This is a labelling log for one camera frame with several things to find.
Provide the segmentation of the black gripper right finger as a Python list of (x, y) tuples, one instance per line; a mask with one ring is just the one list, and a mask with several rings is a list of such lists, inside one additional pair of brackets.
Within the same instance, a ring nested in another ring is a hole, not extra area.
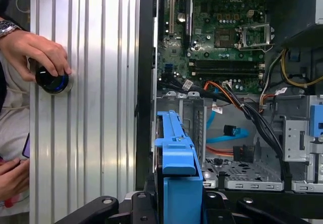
[(291, 193), (203, 190), (203, 223), (303, 223), (294, 211), (299, 198)]

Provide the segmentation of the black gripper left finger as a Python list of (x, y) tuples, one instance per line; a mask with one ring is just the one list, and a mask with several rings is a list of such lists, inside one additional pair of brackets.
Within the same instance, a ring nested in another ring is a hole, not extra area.
[(56, 223), (158, 223), (154, 176), (147, 177), (144, 190), (127, 193), (123, 201), (100, 196)]

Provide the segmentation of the person's right hand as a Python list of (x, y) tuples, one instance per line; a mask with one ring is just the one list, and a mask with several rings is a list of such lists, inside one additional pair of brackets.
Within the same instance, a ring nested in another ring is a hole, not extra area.
[(1, 201), (12, 198), (29, 188), (30, 160), (18, 158), (1, 163)]

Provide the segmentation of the person's left hand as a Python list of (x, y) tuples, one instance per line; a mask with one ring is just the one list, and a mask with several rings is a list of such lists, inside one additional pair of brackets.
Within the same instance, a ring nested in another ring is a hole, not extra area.
[(66, 50), (60, 44), (31, 32), (15, 30), (2, 37), (1, 52), (27, 82), (35, 81), (34, 74), (28, 69), (28, 58), (36, 60), (55, 77), (72, 73)]

